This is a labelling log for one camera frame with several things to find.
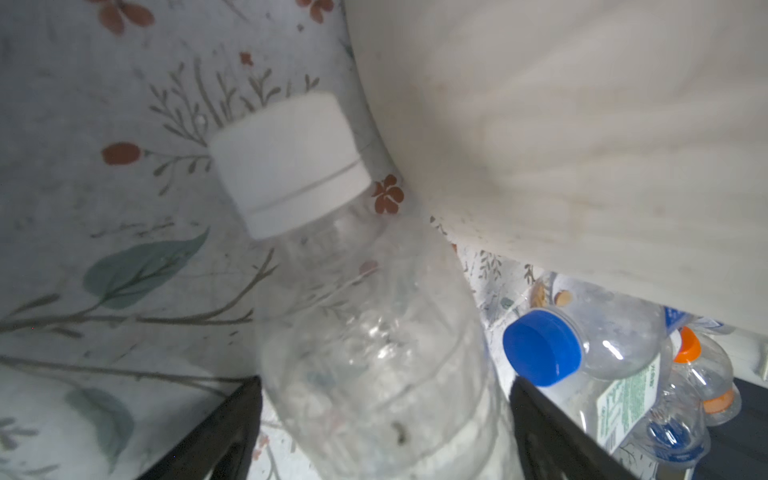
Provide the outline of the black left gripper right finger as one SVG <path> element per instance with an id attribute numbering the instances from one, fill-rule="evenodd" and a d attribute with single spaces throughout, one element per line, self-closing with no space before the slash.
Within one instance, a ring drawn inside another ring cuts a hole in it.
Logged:
<path id="1" fill-rule="evenodd" d="M 527 379 L 515 378 L 509 403 L 525 479 L 635 478 Z"/>

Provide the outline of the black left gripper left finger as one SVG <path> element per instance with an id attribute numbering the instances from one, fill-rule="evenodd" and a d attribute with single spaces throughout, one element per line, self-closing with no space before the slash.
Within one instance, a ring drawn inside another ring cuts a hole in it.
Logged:
<path id="1" fill-rule="evenodd" d="M 260 433 L 262 410 L 261 379 L 254 376 L 139 479 L 245 479 Z"/>

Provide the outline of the pepsi label clear bottle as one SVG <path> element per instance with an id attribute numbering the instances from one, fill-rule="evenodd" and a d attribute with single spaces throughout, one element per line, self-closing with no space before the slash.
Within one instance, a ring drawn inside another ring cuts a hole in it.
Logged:
<path id="1" fill-rule="evenodd" d="M 613 457 L 636 477 L 651 479 L 662 467 L 681 473 L 692 470 L 710 448 L 697 393 L 683 383 L 672 382 L 662 387 L 657 402 Z"/>

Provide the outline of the blue label water bottle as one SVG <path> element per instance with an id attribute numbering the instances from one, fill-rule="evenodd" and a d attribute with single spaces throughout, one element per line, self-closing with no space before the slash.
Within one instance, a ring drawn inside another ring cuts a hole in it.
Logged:
<path id="1" fill-rule="evenodd" d="M 686 312 L 546 272 L 502 345 L 515 372 L 537 387 L 577 372 L 614 381 L 651 364 L 689 320 Z"/>

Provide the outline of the orange label clear bottle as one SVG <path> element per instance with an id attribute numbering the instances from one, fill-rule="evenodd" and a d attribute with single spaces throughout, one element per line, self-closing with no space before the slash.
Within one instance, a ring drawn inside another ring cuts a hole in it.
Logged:
<path id="1" fill-rule="evenodd" d="M 673 369 L 695 389 L 708 427 L 733 420 L 742 408 L 742 398 L 734 383 L 734 369 L 726 351 L 710 337 L 689 327 L 679 330 L 681 347 Z"/>

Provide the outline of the clear bottle white cap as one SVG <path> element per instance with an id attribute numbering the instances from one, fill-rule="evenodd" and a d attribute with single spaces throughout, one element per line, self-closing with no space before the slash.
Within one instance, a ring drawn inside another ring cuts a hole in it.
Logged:
<path id="1" fill-rule="evenodd" d="M 375 212 L 336 98 L 310 93 L 217 132 L 209 151 L 272 254 L 256 365 L 324 479 L 518 479 L 511 409 L 460 261 L 411 217 Z"/>

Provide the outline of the cream ribbed waste bin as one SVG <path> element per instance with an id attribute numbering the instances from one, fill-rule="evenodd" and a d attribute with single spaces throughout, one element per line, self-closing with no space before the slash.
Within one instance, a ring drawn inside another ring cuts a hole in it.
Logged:
<path id="1" fill-rule="evenodd" d="M 767 330 L 763 1 L 349 1 L 383 143 L 461 241 Z"/>

